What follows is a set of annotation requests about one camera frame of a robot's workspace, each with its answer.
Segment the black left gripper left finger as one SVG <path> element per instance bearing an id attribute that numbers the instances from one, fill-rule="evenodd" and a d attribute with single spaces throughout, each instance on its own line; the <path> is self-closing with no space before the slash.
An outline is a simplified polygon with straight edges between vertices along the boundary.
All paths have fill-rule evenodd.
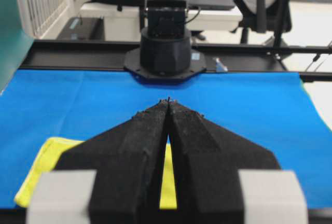
<path id="1" fill-rule="evenodd" d="M 92 223 L 153 223 L 159 210 L 168 138 L 168 102 L 61 154 L 55 170 L 96 170 Z"/>

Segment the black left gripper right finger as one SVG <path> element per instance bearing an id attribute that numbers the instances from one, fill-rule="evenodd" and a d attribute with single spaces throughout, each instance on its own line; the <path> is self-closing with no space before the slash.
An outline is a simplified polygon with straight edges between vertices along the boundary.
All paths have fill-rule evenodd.
<path id="1" fill-rule="evenodd" d="M 244 223 L 239 169 L 279 170 L 274 154 L 169 103 L 177 209 L 183 223 Z"/>

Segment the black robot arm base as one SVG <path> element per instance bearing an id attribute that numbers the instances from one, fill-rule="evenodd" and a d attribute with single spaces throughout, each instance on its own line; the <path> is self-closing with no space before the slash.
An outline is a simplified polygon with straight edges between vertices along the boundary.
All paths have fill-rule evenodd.
<path id="1" fill-rule="evenodd" d="M 148 24 L 140 46 L 126 53 L 126 70 L 153 81 L 184 81 L 207 69 L 204 54 L 191 47 L 186 0 L 145 0 Z"/>

